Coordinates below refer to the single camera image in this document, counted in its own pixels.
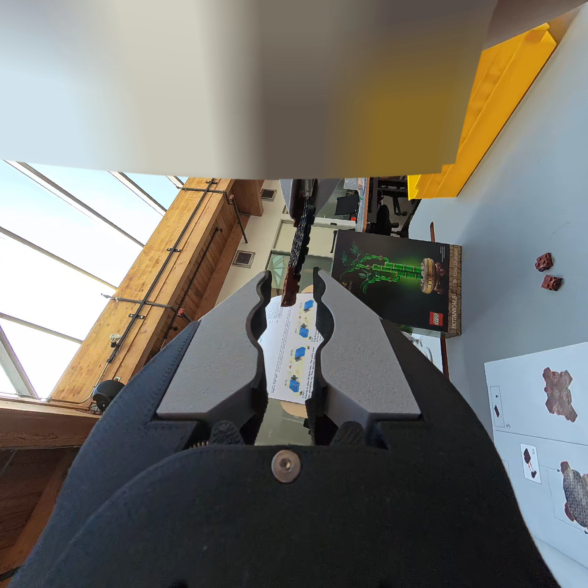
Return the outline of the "white instruction booklet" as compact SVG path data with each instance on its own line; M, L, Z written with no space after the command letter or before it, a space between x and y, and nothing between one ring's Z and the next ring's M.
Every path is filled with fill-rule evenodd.
M562 587L587 587L587 343L484 366L496 449Z

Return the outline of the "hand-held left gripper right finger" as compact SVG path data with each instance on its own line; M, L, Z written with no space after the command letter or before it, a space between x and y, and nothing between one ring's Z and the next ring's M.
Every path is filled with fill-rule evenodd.
M316 328L322 341L307 419L314 445L354 422L371 440L380 422L422 416L382 320L324 270L314 268Z

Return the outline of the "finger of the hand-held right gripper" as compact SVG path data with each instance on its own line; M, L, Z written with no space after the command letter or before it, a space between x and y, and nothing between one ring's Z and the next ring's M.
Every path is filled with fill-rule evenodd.
M327 204L333 192L341 182L340 178L317 179L316 187L313 189L312 202L314 206L314 216L318 217L320 211Z
M299 180L280 179L283 199L291 218L299 218Z

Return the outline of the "bamboo brick set box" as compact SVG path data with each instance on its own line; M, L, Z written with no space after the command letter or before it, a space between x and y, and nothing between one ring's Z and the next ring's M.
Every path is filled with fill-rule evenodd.
M423 334L462 334L462 247L339 231L331 276L380 318Z

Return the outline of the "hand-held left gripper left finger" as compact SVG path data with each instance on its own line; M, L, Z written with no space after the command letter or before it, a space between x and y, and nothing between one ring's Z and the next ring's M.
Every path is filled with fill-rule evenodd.
M198 323L157 409L165 420L190 420L210 432L236 426L254 445L268 407L263 350L272 277L262 271Z

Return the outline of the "black dome device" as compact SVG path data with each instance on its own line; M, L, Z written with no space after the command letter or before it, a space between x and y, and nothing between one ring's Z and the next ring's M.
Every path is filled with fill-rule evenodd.
M100 413L104 413L114 398L121 392L125 384L119 379L109 379L100 382L93 390L92 402Z

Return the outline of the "black and brown brick assembly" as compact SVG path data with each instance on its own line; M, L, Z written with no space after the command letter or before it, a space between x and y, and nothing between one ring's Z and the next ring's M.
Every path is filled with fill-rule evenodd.
M302 267L309 252L310 233L314 223L313 189L317 179L299 179L299 218L292 218L296 229L290 250L290 260L286 272L281 305L291 307L296 302Z

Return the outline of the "instruction sheet with blue pictures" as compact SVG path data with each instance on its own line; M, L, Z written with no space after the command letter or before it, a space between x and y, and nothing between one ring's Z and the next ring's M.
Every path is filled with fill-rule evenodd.
M323 342L317 310L311 293L298 294L291 307L282 306L279 296L267 305L267 327L258 342L270 399L304 405L311 397L316 351Z

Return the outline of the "yellow plastic bin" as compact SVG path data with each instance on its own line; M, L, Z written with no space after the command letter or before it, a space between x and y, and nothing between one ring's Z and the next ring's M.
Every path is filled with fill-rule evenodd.
M545 23L481 53L456 160L438 173L409 175L411 201L460 194L556 46Z

